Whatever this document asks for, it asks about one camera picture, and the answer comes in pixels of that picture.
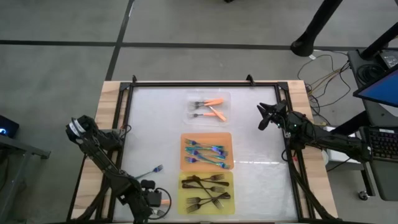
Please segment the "orange rectangular mat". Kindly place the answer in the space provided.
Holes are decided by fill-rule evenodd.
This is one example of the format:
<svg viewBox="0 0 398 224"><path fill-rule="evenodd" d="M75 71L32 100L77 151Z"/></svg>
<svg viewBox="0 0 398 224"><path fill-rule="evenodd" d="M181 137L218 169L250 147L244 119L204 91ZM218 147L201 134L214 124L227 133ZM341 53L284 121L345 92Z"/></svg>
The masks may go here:
<svg viewBox="0 0 398 224"><path fill-rule="evenodd" d="M194 156L186 153L186 147L194 147L185 143L185 139L191 139L199 143L211 144L217 146L223 146L224 151L228 151L228 155L225 160L219 160L212 157ZM222 170L232 170L234 168L233 159L233 142L232 135L230 133L184 133L180 137L180 169L183 171L222 171ZM198 151L203 154L215 154L213 151ZM184 161L184 157L193 157L196 159L209 159L215 162L224 162L230 165L230 169L223 169L213 164L208 164L205 162L188 163Z"/></svg>

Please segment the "grey side table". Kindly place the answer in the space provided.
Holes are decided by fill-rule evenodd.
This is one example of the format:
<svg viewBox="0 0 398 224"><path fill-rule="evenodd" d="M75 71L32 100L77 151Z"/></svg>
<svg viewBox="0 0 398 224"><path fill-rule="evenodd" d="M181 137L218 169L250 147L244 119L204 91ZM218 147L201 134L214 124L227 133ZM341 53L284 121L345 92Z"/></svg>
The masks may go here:
<svg viewBox="0 0 398 224"><path fill-rule="evenodd" d="M31 157L48 159L51 152L5 136L0 136L0 150L7 151L7 156L11 156L11 160L7 161L4 183L0 184L0 224L5 224Z"/></svg>

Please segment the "black power adapter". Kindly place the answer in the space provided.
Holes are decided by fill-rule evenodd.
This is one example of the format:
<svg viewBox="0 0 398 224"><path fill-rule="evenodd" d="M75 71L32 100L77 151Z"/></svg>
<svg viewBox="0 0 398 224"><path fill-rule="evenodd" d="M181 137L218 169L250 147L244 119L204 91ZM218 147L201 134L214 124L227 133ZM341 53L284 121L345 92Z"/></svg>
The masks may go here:
<svg viewBox="0 0 398 224"><path fill-rule="evenodd" d="M376 59L385 69L390 69L398 64L398 50L382 50Z"/></svg>

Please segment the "black device with blue light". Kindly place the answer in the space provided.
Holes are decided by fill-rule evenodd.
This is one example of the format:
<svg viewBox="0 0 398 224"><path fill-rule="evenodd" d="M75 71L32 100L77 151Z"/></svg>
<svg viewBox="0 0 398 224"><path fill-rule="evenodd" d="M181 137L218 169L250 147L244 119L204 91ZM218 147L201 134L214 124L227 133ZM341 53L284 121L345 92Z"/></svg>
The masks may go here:
<svg viewBox="0 0 398 224"><path fill-rule="evenodd" d="M0 135L14 138L18 129L18 123L0 115Z"/></svg>

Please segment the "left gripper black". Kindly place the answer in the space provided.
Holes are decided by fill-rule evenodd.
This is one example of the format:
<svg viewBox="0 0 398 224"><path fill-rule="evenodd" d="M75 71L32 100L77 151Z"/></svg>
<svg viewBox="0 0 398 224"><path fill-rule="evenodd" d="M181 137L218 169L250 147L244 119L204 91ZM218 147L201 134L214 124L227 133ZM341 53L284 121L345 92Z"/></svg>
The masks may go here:
<svg viewBox="0 0 398 224"><path fill-rule="evenodd" d="M128 183L127 187L121 192L119 201L128 204L134 217L134 224L145 224L152 215L152 209L148 206L142 189L135 183Z"/></svg>

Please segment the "black monitor stand pole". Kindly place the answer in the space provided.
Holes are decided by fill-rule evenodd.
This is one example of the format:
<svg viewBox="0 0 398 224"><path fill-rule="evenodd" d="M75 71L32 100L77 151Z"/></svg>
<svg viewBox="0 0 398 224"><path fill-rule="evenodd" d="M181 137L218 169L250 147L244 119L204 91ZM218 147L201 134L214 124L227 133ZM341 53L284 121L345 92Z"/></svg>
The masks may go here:
<svg viewBox="0 0 398 224"><path fill-rule="evenodd" d="M373 57L379 50L381 50L386 44L398 36L398 22L396 22L391 28L389 28L383 35L376 39L369 47L364 49L360 53L360 57L367 60Z"/></svg>

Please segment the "black backlit keyboard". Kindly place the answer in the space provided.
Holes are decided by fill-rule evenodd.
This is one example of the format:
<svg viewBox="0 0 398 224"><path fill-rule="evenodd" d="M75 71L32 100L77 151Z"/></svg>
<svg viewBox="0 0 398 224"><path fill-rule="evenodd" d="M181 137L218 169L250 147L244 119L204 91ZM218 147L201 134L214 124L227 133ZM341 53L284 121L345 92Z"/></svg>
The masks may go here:
<svg viewBox="0 0 398 224"><path fill-rule="evenodd" d="M368 137L375 159L398 162L398 129L371 128Z"/></svg>

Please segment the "black aluminium rig frame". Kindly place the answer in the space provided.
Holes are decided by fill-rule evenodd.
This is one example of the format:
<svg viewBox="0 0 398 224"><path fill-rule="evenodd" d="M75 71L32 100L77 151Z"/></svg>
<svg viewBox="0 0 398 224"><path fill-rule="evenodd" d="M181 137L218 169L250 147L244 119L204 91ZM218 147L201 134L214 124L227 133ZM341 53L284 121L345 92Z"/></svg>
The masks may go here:
<svg viewBox="0 0 398 224"><path fill-rule="evenodd" d="M133 98L134 88L139 87L251 87L259 88L266 85L280 88L286 98L290 100L292 108L313 119L310 101L305 84L300 80L258 80L244 81L105 81L96 110L95 121L101 129L120 128L126 124L128 112ZM331 192L330 182L326 169L321 166L322 154L314 147L304 149L298 157L300 171L307 175L308 186L311 188L320 203L333 216L337 215L335 201ZM66 224L97 224L112 223L116 198L107 192L99 202L100 216L88 220L77 218L88 208L102 189L104 177L91 160L85 156L81 164L75 192L69 208Z"/></svg>

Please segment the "yellow rectangular mat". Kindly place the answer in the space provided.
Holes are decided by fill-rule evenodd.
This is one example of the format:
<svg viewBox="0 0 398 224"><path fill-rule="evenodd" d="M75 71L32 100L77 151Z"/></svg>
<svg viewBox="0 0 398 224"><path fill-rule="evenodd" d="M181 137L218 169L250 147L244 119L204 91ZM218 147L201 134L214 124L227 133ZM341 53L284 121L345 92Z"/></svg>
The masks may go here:
<svg viewBox="0 0 398 224"><path fill-rule="evenodd" d="M186 208L195 203L186 203L187 198L200 197L209 198L210 196L203 189L183 189L182 180L186 180L187 177L197 175L200 178L207 178L211 175L224 174L224 179L217 182L229 182L229 187L225 187L218 184L212 184L208 182L201 182L204 187L222 187L225 192L231 195L230 199L218 199L223 205L222 209L216 208L213 203L208 203L201 207L201 209L187 213ZM187 183L188 185L199 186L196 182ZM217 197L223 193L212 192L207 190L213 197ZM178 214L180 215L234 215L235 214L235 203L234 203L234 184L233 174L231 172L181 172L178 178Z"/></svg>

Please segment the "white table cover sheet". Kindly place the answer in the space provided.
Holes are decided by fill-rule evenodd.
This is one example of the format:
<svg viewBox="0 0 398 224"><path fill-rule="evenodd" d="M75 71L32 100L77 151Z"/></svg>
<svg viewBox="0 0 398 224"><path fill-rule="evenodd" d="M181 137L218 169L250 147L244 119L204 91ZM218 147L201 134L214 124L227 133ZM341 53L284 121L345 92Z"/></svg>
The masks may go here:
<svg viewBox="0 0 398 224"><path fill-rule="evenodd" d="M150 180L177 195L180 137L183 133L227 132L232 136L235 213L181 215L175 208L170 222L295 221L297 212L289 168L282 160L283 134L274 124L259 130L259 103L277 101L272 87L229 88L231 114L226 126L202 126L183 121L185 88L137 88L133 92L122 168L131 175L163 165Z"/></svg>

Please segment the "grey computer cart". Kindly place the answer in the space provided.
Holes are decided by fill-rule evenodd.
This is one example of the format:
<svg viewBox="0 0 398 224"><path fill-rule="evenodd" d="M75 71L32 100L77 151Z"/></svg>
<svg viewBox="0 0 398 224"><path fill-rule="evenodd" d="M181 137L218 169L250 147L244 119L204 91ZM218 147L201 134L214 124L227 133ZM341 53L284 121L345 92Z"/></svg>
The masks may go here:
<svg viewBox="0 0 398 224"><path fill-rule="evenodd" d="M362 81L359 73L366 65L377 65L376 60L363 60L357 50L348 52L348 60L358 87L364 87L368 81ZM363 100L365 111L354 117L355 127L363 140L369 141L366 135L371 130L386 129L398 133L398 108L380 103ZM398 162L377 160L370 162L370 169L362 170L366 192L369 196L374 194L377 187L380 197L385 201L398 201Z"/></svg>

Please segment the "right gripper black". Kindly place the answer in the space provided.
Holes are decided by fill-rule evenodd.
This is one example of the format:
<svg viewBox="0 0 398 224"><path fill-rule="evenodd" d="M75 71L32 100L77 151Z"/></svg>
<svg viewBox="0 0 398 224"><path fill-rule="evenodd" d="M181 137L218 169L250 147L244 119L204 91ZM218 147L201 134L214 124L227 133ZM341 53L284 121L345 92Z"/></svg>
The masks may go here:
<svg viewBox="0 0 398 224"><path fill-rule="evenodd" d="M287 100L282 100L276 105L260 103L257 105L257 108L260 114L267 114L259 123L259 130L265 130L268 127L272 117L269 113L274 112L273 118L275 124L278 124L285 132L303 134L303 114L298 111L288 111Z"/></svg>

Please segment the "monitor with blue screen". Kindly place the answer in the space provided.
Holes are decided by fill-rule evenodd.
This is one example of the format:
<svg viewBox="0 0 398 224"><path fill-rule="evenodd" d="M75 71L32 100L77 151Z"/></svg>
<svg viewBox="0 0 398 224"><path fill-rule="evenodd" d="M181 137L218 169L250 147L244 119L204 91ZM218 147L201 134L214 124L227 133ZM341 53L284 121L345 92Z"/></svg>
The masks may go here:
<svg viewBox="0 0 398 224"><path fill-rule="evenodd" d="M353 96L398 108L398 65L386 71L383 77L358 88Z"/></svg>

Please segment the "clear plastic tray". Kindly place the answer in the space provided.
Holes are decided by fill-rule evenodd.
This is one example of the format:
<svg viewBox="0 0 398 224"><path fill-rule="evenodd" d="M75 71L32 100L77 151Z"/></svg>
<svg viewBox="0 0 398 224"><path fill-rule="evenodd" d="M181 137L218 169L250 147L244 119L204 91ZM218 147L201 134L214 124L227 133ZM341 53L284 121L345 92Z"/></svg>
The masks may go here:
<svg viewBox="0 0 398 224"><path fill-rule="evenodd" d="M217 111L221 112L225 117L226 121L223 122L217 116L207 117L201 116L197 118L189 118L188 113L213 113L208 106L201 106L196 110L189 110L188 104L191 101L205 101L210 99L222 98L224 102L220 105L213 105L212 107ZM229 117L231 115L231 94L227 91L216 90L188 90L184 101L184 121L187 124L201 125L201 126L227 126L229 125Z"/></svg>

